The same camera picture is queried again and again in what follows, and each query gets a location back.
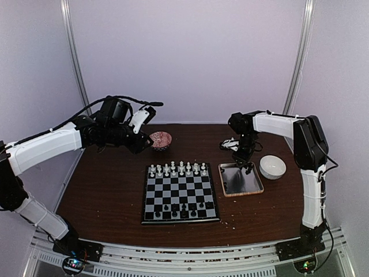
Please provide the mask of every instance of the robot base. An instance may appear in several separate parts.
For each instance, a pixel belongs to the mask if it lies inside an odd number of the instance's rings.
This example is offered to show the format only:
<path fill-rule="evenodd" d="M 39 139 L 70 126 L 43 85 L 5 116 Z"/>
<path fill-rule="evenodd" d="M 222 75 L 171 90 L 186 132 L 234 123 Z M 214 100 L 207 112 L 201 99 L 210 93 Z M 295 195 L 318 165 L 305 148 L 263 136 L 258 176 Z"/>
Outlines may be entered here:
<path fill-rule="evenodd" d="M 285 241 L 276 244 L 276 251 L 280 261 L 300 258 L 306 255 L 312 254 L 312 249 L 306 251 L 302 250 L 301 239 L 295 239 L 293 241 Z M 323 242 L 318 242 L 314 245 L 315 252 L 325 250 Z"/>
<path fill-rule="evenodd" d="M 89 241 L 82 241 L 79 239 L 78 247 L 83 250 L 86 249 L 88 261 L 95 261 L 95 262 L 100 261 L 100 256 L 103 251 L 103 246 L 101 244 L 97 244 L 95 242 L 89 242 Z M 65 254 L 65 252 L 56 244 L 54 244 L 52 251 L 60 253 L 60 254 Z M 79 253 L 76 253 L 76 256 L 78 259 L 84 260 L 85 252 L 81 251 Z"/>

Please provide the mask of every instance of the metal base plate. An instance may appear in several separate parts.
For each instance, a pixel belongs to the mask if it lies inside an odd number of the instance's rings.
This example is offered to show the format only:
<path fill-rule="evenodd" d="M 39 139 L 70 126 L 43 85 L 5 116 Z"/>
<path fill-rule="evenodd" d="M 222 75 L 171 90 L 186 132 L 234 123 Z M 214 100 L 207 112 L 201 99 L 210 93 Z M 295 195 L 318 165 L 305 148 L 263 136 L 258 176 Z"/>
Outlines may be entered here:
<path fill-rule="evenodd" d="M 323 242 L 317 244 L 316 247 L 317 247 L 316 252 L 325 250 L 325 245 Z M 299 238 L 293 241 L 284 241 L 276 244 L 276 250 L 280 261 L 296 259 L 312 254 L 312 251 L 311 253 L 306 252 L 302 253 L 300 251 L 300 248 L 301 248 L 301 240 Z"/>

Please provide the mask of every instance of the small bowl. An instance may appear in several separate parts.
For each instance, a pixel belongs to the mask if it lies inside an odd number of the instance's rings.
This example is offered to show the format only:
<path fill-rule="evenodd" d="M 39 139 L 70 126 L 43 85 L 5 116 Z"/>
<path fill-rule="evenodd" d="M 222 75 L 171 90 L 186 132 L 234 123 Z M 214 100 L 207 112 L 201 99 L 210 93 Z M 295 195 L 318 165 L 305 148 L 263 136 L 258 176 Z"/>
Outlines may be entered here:
<path fill-rule="evenodd" d="M 155 151 L 165 151 L 172 143 L 172 136 L 167 132 L 155 132 L 150 135 L 154 141 L 151 148 Z"/>
<path fill-rule="evenodd" d="M 260 173 L 267 179 L 279 179 L 285 172 L 285 163 L 276 156 L 268 155 L 260 160 Z"/>

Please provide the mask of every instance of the white bowl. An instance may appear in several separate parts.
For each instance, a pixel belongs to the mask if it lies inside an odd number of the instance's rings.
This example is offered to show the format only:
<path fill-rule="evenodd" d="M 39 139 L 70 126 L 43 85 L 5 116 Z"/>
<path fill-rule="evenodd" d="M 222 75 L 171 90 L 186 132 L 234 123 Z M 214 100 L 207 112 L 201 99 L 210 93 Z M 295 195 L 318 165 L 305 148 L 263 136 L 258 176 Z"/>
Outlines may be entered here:
<path fill-rule="evenodd" d="M 265 178 L 276 180 L 286 172 L 286 165 L 276 156 L 264 156 L 260 160 L 260 172 Z"/>

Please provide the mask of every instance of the metal tray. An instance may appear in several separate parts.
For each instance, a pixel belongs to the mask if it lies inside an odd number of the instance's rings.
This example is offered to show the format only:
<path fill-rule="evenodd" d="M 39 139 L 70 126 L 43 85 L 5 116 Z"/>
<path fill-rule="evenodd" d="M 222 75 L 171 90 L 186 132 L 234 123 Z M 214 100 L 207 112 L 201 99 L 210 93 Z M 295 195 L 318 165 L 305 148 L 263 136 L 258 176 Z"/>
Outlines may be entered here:
<path fill-rule="evenodd" d="M 219 165 L 219 174 L 225 197 L 258 194 L 264 191 L 255 164 L 251 163 L 252 170 L 246 174 L 246 169 L 239 169 L 235 163 Z"/>

